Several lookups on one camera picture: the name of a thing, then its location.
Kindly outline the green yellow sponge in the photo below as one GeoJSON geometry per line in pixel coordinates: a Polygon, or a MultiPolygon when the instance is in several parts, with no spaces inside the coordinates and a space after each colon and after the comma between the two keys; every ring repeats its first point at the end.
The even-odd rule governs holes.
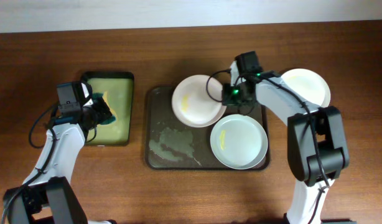
{"type": "Polygon", "coordinates": [[[96,113],[96,123],[100,125],[108,125],[116,121],[115,115],[112,114],[102,93],[94,93],[91,97],[92,108],[96,113]]]}

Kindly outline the white plate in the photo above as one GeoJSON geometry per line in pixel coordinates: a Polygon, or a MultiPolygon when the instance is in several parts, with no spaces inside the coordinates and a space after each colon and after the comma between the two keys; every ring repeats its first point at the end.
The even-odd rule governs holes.
{"type": "Polygon", "coordinates": [[[316,72],[305,68],[295,68],[281,75],[285,84],[306,100],[327,107],[331,93],[327,82],[316,72]]]}
{"type": "Polygon", "coordinates": [[[221,91],[223,85],[208,75],[193,75],[182,80],[172,95],[172,110],[183,124],[193,128],[207,127],[225,113],[221,91]]]}

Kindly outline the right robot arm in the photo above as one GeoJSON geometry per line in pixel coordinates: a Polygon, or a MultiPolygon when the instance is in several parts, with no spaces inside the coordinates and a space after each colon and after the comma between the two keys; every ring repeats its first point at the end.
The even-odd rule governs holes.
{"type": "Polygon", "coordinates": [[[284,223],[321,223],[329,189],[350,162],[340,110],[308,101],[280,74],[263,70],[254,51],[237,55],[227,73],[223,105],[259,103],[287,126],[287,161],[296,184],[284,223]]]}

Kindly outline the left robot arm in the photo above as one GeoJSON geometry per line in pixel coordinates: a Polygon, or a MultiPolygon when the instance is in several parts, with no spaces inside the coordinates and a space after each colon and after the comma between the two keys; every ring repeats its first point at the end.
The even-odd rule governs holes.
{"type": "Polygon", "coordinates": [[[111,119],[108,105],[90,84],[57,85],[58,102],[50,113],[45,144],[21,186],[4,194],[1,223],[89,223],[70,186],[80,150],[88,133],[111,119]]]}

